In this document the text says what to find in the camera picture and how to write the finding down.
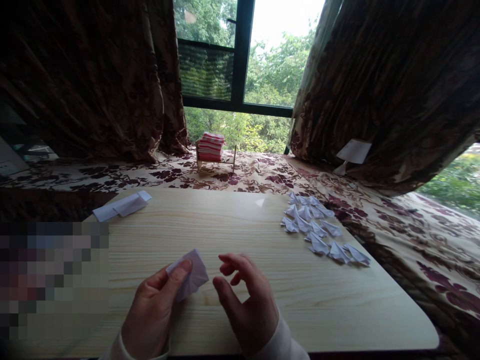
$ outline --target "hand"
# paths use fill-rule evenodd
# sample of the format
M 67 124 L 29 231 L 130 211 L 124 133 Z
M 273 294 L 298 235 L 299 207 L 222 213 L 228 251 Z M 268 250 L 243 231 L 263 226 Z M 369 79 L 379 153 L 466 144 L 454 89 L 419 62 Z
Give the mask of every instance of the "hand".
M 167 266 L 144 280 L 121 328 L 126 351 L 136 360 L 161 355 L 167 342 L 175 296 L 192 270 L 192 261 L 183 261 L 169 277 Z
M 245 281 L 250 297 L 241 303 L 224 277 L 213 279 L 213 286 L 225 309 L 230 325 L 245 356 L 258 353 L 272 338 L 279 322 L 279 311 L 267 277 L 246 255 L 224 254 L 218 256 L 223 264 L 220 272 L 231 275 L 236 286 Z

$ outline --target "sky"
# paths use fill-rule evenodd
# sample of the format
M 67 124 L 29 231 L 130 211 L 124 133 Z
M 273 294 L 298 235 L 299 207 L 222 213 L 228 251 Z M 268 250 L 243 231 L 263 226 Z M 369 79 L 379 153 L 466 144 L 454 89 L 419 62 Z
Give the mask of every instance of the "sky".
M 266 49 L 282 42 L 283 32 L 294 36 L 309 33 L 309 19 L 316 20 L 325 0 L 256 0 L 251 45 L 264 40 Z

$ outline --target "electrical outlet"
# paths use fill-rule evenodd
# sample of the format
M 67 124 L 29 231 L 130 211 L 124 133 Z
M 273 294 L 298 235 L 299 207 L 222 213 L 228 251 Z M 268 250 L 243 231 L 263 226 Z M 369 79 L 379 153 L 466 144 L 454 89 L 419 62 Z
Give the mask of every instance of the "electrical outlet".
M 0 176 L 18 173 L 20 170 L 11 161 L 0 162 Z

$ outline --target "white sleeve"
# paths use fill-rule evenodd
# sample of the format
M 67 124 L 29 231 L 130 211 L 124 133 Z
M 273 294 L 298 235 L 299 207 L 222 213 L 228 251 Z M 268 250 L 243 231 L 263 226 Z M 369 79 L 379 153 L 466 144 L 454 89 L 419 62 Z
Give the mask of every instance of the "white sleeve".
M 309 360 L 310 357 L 303 347 L 292 338 L 289 326 L 282 315 L 268 343 L 249 360 Z
M 168 337 L 167 346 L 163 350 L 163 354 L 154 357 L 150 360 L 166 360 L 170 352 L 170 337 Z M 106 352 L 98 360 L 135 360 L 125 349 L 124 341 L 122 339 L 122 333 L 119 331 L 115 340 L 108 347 Z

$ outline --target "miniature lamp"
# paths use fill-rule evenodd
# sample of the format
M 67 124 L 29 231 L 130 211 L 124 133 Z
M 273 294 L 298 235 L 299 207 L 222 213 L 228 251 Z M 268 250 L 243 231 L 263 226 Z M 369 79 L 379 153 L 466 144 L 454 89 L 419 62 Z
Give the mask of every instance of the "miniature lamp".
M 345 160 L 345 162 L 333 170 L 333 173 L 335 175 L 344 176 L 347 173 L 346 167 L 348 162 L 363 164 L 371 146 L 371 142 L 360 139 L 350 140 L 337 154 L 337 156 L 340 159 Z

